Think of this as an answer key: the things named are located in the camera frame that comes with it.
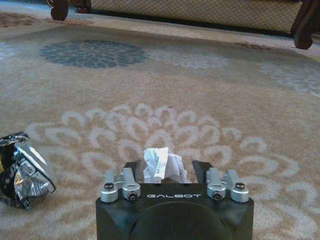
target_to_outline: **blue flower pattern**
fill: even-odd
[[[40,55],[55,64],[94,69],[126,67],[143,63],[148,58],[138,46],[105,40],[52,43],[42,48]]]

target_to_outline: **sofa fabric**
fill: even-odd
[[[290,32],[293,0],[91,0],[93,9]]]

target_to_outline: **white paper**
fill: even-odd
[[[143,153],[146,163],[146,168],[143,170],[145,183],[161,183],[165,178],[178,183],[190,183],[182,158],[171,153],[168,147],[148,148]]]

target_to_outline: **carpet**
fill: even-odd
[[[1,239],[96,239],[107,169],[169,147],[237,169],[253,239],[320,238],[320,42],[1,2],[0,136],[26,131],[58,176]]]

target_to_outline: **silver wrapper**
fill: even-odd
[[[15,144],[18,142],[22,143],[28,140],[29,140],[28,135],[25,132],[20,131],[20,132],[10,134],[8,136],[0,138],[0,147],[9,146],[11,144]]]
[[[32,146],[23,143],[26,140],[28,135],[24,132],[0,138],[0,150],[5,153],[5,158],[0,159],[5,166],[0,172],[0,200],[30,210],[30,198],[55,191],[56,175]]]

